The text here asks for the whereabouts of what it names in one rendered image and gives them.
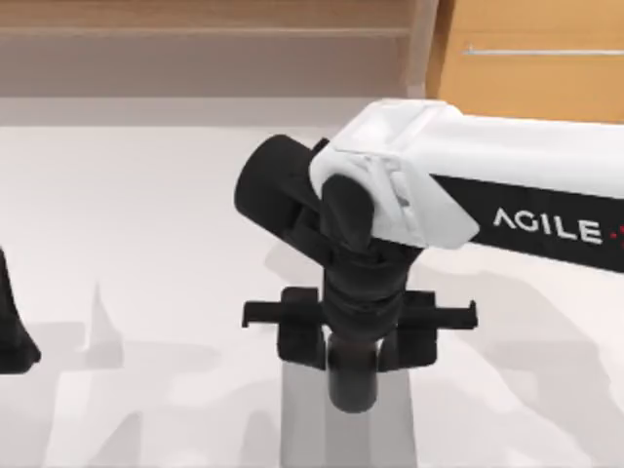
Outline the black cylinder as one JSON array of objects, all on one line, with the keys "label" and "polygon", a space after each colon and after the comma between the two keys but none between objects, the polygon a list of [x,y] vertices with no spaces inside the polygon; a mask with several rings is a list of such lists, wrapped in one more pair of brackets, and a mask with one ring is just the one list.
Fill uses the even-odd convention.
[{"label": "black cylinder", "polygon": [[346,413],[369,411],[377,399],[376,360],[337,361],[328,365],[332,404]]}]

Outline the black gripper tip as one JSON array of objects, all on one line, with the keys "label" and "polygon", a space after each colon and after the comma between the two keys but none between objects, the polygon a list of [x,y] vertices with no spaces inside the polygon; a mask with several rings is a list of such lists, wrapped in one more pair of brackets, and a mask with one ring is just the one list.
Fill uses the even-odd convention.
[{"label": "black gripper tip", "polygon": [[39,347],[21,320],[6,257],[0,248],[0,375],[26,373],[41,357]]}]

